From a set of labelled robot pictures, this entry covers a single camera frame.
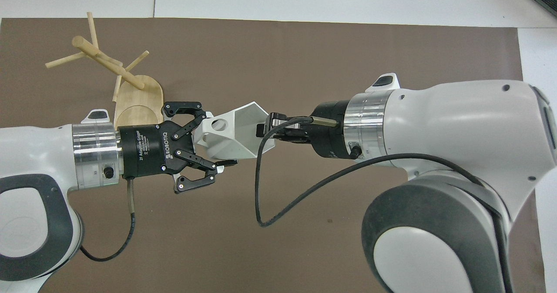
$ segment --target small black button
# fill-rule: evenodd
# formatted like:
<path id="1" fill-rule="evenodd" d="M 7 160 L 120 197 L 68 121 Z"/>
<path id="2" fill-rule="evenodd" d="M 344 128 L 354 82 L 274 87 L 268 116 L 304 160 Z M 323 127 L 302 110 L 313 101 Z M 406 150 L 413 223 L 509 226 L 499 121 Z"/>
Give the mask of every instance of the small black button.
<path id="1" fill-rule="evenodd" d="M 106 178 L 113 178 L 114 177 L 114 169 L 112 167 L 104 168 L 103 173 L 104 173 Z"/>
<path id="2" fill-rule="evenodd" d="M 94 111 L 88 117 L 89 119 L 106 119 L 106 112 L 104 111 Z"/>
<path id="3" fill-rule="evenodd" d="M 385 75 L 384 77 L 378 78 L 377 81 L 373 83 L 372 86 L 385 86 L 385 85 L 389 85 L 392 82 L 393 82 L 393 77 L 391 75 Z"/>

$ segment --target black plastic housing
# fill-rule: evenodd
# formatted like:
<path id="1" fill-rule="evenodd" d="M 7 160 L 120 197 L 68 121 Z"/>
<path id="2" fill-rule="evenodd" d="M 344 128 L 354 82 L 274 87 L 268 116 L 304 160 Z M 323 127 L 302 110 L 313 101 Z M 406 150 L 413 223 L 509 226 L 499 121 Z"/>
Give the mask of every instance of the black plastic housing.
<path id="1" fill-rule="evenodd" d="M 153 174 L 177 174 L 187 162 L 174 156 L 176 150 L 193 151 L 191 135 L 173 140 L 181 126 L 172 121 L 158 125 L 119 127 L 124 158 L 124 178 Z"/>
<path id="2" fill-rule="evenodd" d="M 325 158 L 351 159 L 344 143 L 344 113 L 348 102 L 324 102 L 315 107 L 312 116 L 336 120 L 339 124 L 334 128 L 320 125 L 302 125 L 315 152 Z"/>

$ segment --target silver metal ring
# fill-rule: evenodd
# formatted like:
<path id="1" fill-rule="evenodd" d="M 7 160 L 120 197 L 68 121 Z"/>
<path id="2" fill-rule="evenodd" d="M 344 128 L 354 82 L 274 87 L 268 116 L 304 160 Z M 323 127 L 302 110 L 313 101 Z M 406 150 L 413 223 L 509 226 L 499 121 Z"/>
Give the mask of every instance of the silver metal ring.
<path id="1" fill-rule="evenodd" d="M 118 183 L 124 172 L 119 136 L 111 123 L 72 125 L 78 189 Z"/>
<path id="2" fill-rule="evenodd" d="M 344 143 L 346 150 L 360 146 L 358 160 L 386 155 L 383 140 L 383 117 L 386 101 L 393 91 L 361 93 L 350 99 L 344 114 Z"/>

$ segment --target brown mat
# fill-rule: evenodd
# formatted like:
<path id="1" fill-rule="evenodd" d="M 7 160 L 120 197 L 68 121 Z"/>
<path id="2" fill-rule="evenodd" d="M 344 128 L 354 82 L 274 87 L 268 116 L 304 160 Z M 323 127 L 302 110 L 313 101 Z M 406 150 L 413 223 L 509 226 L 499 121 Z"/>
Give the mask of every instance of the brown mat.
<path id="1" fill-rule="evenodd" d="M 95 19 L 107 55 L 162 85 L 167 101 L 200 101 L 215 115 L 251 101 L 267 111 L 308 115 L 396 72 L 404 88 L 449 81 L 522 79 L 517 30 L 483 27 L 284 23 L 201 19 Z M 113 113 L 115 76 L 81 59 L 47 70 L 88 38 L 86 19 L 2 19 L 0 126 L 78 123 L 94 108 Z M 310 146 L 278 144 L 265 155 L 263 217 L 350 165 Z M 78 253 L 42 292 L 382 292 L 360 243 L 360 224 L 378 194 L 405 181 L 403 170 L 373 167 L 327 185 L 268 228 L 253 211 L 255 161 L 217 183 L 174 195 L 169 176 L 138 178 L 137 227 L 108 263 Z M 97 256 L 124 241 L 125 183 L 74 192 L 85 246 Z M 517 292 L 544 292 L 535 212 L 529 198 L 511 235 Z"/>

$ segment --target black cable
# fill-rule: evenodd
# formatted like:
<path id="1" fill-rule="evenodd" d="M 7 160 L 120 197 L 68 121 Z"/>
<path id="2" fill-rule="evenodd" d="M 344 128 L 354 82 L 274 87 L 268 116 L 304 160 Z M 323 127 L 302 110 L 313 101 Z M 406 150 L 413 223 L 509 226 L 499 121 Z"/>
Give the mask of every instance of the black cable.
<path id="1" fill-rule="evenodd" d="M 133 179 L 128 179 L 128 200 L 129 200 L 129 210 L 130 210 L 130 217 L 131 217 L 131 223 L 130 223 L 130 232 L 128 233 L 128 237 L 126 238 L 126 241 L 122 244 L 122 246 L 120 247 L 120 249 L 118 249 L 114 254 L 105 257 L 103 259 L 100 259 L 99 257 L 95 257 L 93 255 L 91 255 L 86 249 L 85 247 L 83 247 L 83 245 L 79 248 L 83 255 L 85 255 L 88 259 L 91 259 L 92 261 L 98 261 L 98 262 L 105 262 L 105 261 L 109 261 L 115 257 L 117 257 L 118 255 L 120 255 L 121 252 L 124 251 L 124 249 L 127 247 L 128 243 L 131 240 L 131 236 L 134 234 L 134 229 L 135 229 L 135 210 L 134 210 L 134 182 Z"/>
<path id="2" fill-rule="evenodd" d="M 257 152 L 257 163 L 256 163 L 256 167 L 255 167 L 255 216 L 256 216 L 256 219 L 257 219 L 257 223 L 261 227 L 268 227 L 271 224 L 275 223 L 282 216 L 284 216 L 284 214 L 286 214 L 288 211 L 290 211 L 292 208 L 294 208 L 294 206 L 296 206 L 299 202 L 301 202 L 304 198 L 308 197 L 310 194 L 312 194 L 313 192 L 318 190 L 318 188 L 321 188 L 322 186 L 325 186 L 329 182 L 332 182 L 332 181 L 336 180 L 337 178 L 340 178 L 343 175 L 349 174 L 350 172 L 354 172 L 354 171 L 356 171 L 360 168 L 363 168 L 363 167 L 366 167 L 366 166 L 369 166 L 369 165 L 373 165 L 373 164 L 377 164 L 379 162 L 387 162 L 388 160 L 398 160 L 398 159 L 430 160 L 432 162 L 437 162 L 438 164 L 442 164 L 442 165 L 445 165 L 445 166 L 451 168 L 455 172 L 457 172 L 459 174 L 462 174 L 462 176 L 464 176 L 465 178 L 467 178 L 468 180 L 470 180 L 470 182 L 472 182 L 474 184 L 483 186 L 482 182 L 480 182 L 480 180 L 478 178 L 476 178 L 475 176 L 473 176 L 470 172 L 468 172 L 465 169 L 463 169 L 462 167 L 454 164 L 453 162 L 450 162 L 448 160 L 445 160 L 445 159 L 437 157 L 437 156 L 432 156 L 432 155 L 427 155 L 427 154 L 392 154 L 392 155 L 385 155 L 385 156 L 372 158 L 370 160 L 366 160 L 364 162 L 360 162 L 358 164 L 349 166 L 348 168 L 340 170 L 339 172 L 336 172 L 335 174 L 332 174 L 332 175 L 328 176 L 327 178 L 324 178 L 323 180 L 317 182 L 314 186 L 312 186 L 311 188 L 306 190 L 306 192 L 303 192 L 302 194 L 300 194 L 300 196 L 298 196 L 298 198 L 293 200 L 290 204 L 288 204 L 283 210 L 281 210 L 279 213 L 277 213 L 271 219 L 267 220 L 266 222 L 263 222 L 261 220 L 261 212 L 259 210 L 259 174 L 260 174 L 260 171 L 261 171 L 261 157 L 263 156 L 263 147 L 265 146 L 265 143 L 267 142 L 267 140 L 269 138 L 271 138 L 271 136 L 274 135 L 278 130 L 280 130 L 282 128 L 286 128 L 287 126 L 297 124 L 297 123 L 311 123 L 311 122 L 312 122 L 312 118 L 309 118 L 309 117 L 295 117 L 295 118 L 292 118 L 292 119 L 288 120 L 287 122 L 285 122 L 283 124 L 280 124 L 280 125 L 272 128 L 270 131 L 268 131 L 267 134 L 265 134 L 265 136 L 263 136 L 263 139 L 261 140 L 261 144 L 259 144 L 259 150 Z"/>

